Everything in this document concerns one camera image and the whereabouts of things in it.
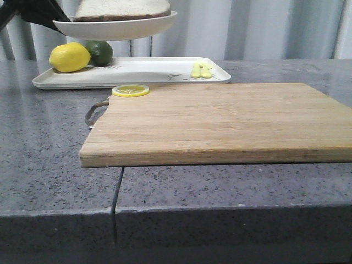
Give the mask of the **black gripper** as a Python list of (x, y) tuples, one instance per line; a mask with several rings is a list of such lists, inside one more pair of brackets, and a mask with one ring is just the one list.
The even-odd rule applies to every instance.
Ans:
[(54, 21), (71, 22), (57, 1), (53, 0), (7, 0), (1, 4), (1, 30), (16, 16), (23, 21), (53, 29), (59, 33)]

